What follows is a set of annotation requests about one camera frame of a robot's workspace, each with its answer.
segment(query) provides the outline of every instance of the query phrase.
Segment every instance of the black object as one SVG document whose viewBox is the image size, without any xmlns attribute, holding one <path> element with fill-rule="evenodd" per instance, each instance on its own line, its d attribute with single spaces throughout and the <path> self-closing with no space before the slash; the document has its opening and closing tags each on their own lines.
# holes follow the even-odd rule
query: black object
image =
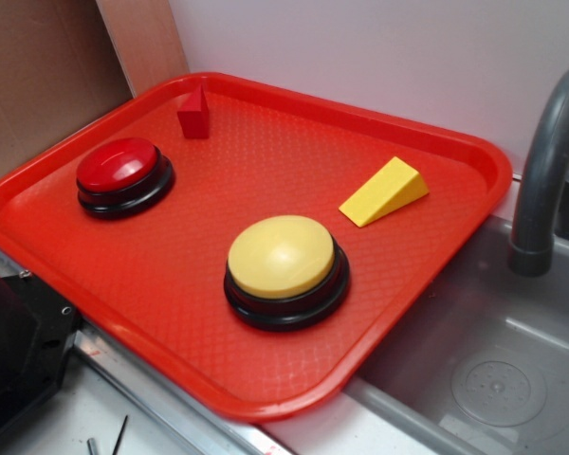
<svg viewBox="0 0 569 455">
<path fill-rule="evenodd" d="M 549 270 L 557 212 L 556 233 L 569 239 L 569 70 L 550 95 L 524 166 L 508 249 L 515 273 Z"/>
<path fill-rule="evenodd" d="M 126 429 L 126 424 L 129 421 L 129 416 L 124 416 L 124 422 L 122 422 L 122 427 L 120 428 L 120 433 L 118 433 L 118 439 L 116 440 L 116 445 L 114 446 L 114 451 L 112 455 L 118 455 L 118 451 L 120 449 L 120 444 L 122 443 L 122 436 L 124 436 L 124 430 Z"/>
<path fill-rule="evenodd" d="M 335 260 L 324 279 L 307 292 L 287 299 L 263 299 L 240 288 L 226 265 L 224 290 L 234 313 L 247 324 L 271 332 L 309 327 L 330 316 L 345 299 L 350 265 L 333 239 Z"/>
<path fill-rule="evenodd" d="M 0 279 L 0 434 L 61 387 L 79 320 L 40 279 Z"/>
<path fill-rule="evenodd" d="M 114 219 L 148 209 L 162 199 L 174 184 L 174 170 L 169 158 L 156 147 L 154 167 L 138 182 L 115 191 L 92 192 L 79 181 L 78 201 L 91 215 Z"/>
</svg>

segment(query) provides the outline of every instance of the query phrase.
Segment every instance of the tray rim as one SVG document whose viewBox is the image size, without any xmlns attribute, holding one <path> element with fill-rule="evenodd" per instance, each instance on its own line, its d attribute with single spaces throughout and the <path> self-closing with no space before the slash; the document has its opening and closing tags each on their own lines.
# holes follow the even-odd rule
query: tray rim
<svg viewBox="0 0 569 455">
<path fill-rule="evenodd" d="M 489 167 L 491 173 L 488 178 L 481 173 L 486 180 L 486 197 L 483 199 L 480 207 L 477 207 L 475 211 L 468 216 L 465 223 L 456 227 L 457 231 L 463 232 L 464 235 L 459 236 L 455 247 L 448 246 L 448 248 L 446 248 L 447 251 L 443 251 L 443 257 L 438 261 L 442 265 L 433 271 L 432 277 L 437 275 L 449 259 L 471 236 L 474 230 L 483 223 L 490 212 L 495 208 L 496 204 L 506 194 L 512 181 L 512 168 L 504 153 L 490 142 L 478 137 L 427 125 L 415 120 L 397 118 L 388 114 L 378 113 L 336 101 L 324 100 L 230 75 L 207 72 L 176 77 L 157 85 L 136 99 L 127 101 L 103 118 L 87 125 L 79 132 L 67 137 L 11 173 L 5 175 L 0 179 L 0 207 L 4 207 L 9 200 L 21 191 L 42 180 L 47 175 L 80 155 L 80 153 L 74 152 L 80 149 L 88 150 L 89 147 L 101 142 L 101 139 L 106 133 L 111 134 L 115 128 L 121 128 L 130 123 L 130 117 L 134 116 L 135 113 L 143 113 L 150 107 L 156 107 L 162 102 L 170 100 L 175 95 L 180 96 L 182 93 L 185 93 L 185 90 L 191 91 L 199 82 L 202 83 L 209 92 L 215 91 L 215 93 L 228 90 L 235 85 L 237 88 L 240 88 L 240 90 L 237 94 L 238 96 L 232 98 L 264 105 L 265 107 L 281 112 L 330 124 L 356 133 L 391 141 L 392 139 L 387 135 L 395 134 L 405 138 L 412 137 L 414 140 L 413 144 L 409 145 L 405 142 L 403 145 L 411 146 L 424 152 L 431 152 L 430 150 L 426 150 L 425 145 L 427 142 L 431 143 L 432 147 L 436 147 L 434 144 L 439 143 L 439 141 L 447 141 L 449 144 L 458 144 L 460 145 L 460 147 L 458 147 L 460 150 L 455 150 L 456 148 L 452 147 L 450 155 L 448 155 L 449 158 L 462 161 L 475 169 L 480 166 Z M 256 97 L 258 93 L 262 95 L 262 102 L 256 102 L 259 98 Z M 318 114 L 322 115 L 325 113 L 328 114 L 326 118 L 317 118 Z M 71 147 L 71 144 L 78 142 L 82 142 L 83 144 Z M 476 153 L 469 155 L 468 148 L 476 151 Z M 31 173 L 34 178 L 33 181 L 28 182 L 28 175 Z M 50 264 L 46 264 L 43 260 L 35 257 L 33 251 L 28 250 L 24 245 L 21 245 L 15 239 L 10 238 L 1 231 L 0 249 L 19 264 L 28 266 L 33 273 L 38 274 L 41 278 L 46 280 L 46 277 L 49 277 L 51 286 L 68 299 L 72 300 L 72 296 L 77 300 L 95 299 L 84 289 L 70 282 L 68 278 L 63 276 L 59 271 L 53 270 Z M 409 300 L 412 303 L 408 306 L 411 306 L 413 300 L 416 299 L 422 291 L 423 288 L 413 291 L 403 290 L 396 296 L 396 299 Z M 116 320 L 120 318 L 119 313 L 111 308 L 106 308 L 105 310 L 107 310 L 107 316 L 111 314 Z M 400 312 L 399 316 L 401 317 L 403 314 L 404 311 Z M 333 369 L 317 386 L 290 397 L 281 403 L 249 403 L 234 395 L 224 394 L 224 390 L 213 383 L 210 378 L 205 379 L 203 375 L 202 380 L 198 380 L 193 374 L 196 372 L 196 369 L 192 366 L 182 368 L 180 365 L 177 365 L 177 368 L 174 371 L 169 371 L 167 375 L 172 376 L 176 374 L 178 378 L 176 383 L 186 390 L 188 389 L 183 383 L 188 384 L 188 381 L 193 383 L 193 389 L 188 390 L 188 392 L 196 396 L 196 398 L 206 406 L 228 417 L 250 422 L 263 422 L 284 418 L 307 409 L 310 406 L 318 405 L 339 392 L 364 358 L 369 355 L 380 340 L 386 336 L 392 326 L 396 324 L 396 320 L 390 320 L 389 318 L 388 320 L 384 319 L 385 316 L 383 314 L 377 317 L 369 329 L 359 336 L 358 341 L 351 346 L 345 356 L 335 364 Z M 163 365 L 164 362 L 169 360 L 169 351 L 165 350 L 164 346 L 159 345 L 159 343 L 147 337 L 139 337 L 133 334 L 133 331 L 127 331 L 125 334 L 119 332 L 118 325 L 114 323 L 99 324 L 99 326 L 106 330 L 110 336 L 122 342 L 128 349 L 131 349 L 136 355 L 139 355 L 154 366 L 159 364 Z"/>
</svg>

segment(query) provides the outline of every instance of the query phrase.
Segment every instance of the red button cap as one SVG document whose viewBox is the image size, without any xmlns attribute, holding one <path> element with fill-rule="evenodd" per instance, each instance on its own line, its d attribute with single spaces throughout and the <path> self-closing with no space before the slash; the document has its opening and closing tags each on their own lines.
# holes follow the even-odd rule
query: red button cap
<svg viewBox="0 0 569 455">
<path fill-rule="evenodd" d="M 87 191 L 122 190 L 147 175 L 157 157 L 156 147 L 147 139 L 118 139 L 87 155 L 78 166 L 76 177 Z"/>
</svg>

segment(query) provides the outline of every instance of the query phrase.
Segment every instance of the yellow button cap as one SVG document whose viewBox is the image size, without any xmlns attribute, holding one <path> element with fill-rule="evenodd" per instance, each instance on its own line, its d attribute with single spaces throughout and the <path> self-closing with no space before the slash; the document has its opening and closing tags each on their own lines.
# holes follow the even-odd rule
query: yellow button cap
<svg viewBox="0 0 569 455">
<path fill-rule="evenodd" d="M 284 215 L 245 229 L 229 249 L 228 267 L 236 284 L 250 295 L 287 299 L 319 284 L 334 260 L 333 239 L 323 225 Z"/>
<path fill-rule="evenodd" d="M 428 194 L 421 174 L 394 157 L 340 206 L 359 228 Z"/>
</svg>

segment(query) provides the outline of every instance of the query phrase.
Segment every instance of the sink basin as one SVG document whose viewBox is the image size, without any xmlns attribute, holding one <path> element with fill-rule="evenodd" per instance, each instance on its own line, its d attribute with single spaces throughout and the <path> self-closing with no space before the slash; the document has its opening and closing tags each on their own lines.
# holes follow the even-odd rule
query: sink basin
<svg viewBox="0 0 569 455">
<path fill-rule="evenodd" d="M 569 454 L 569 242 L 548 274 L 522 278 L 506 266 L 509 231 L 490 217 L 358 378 L 379 406 L 446 434 L 447 453 Z"/>
</svg>

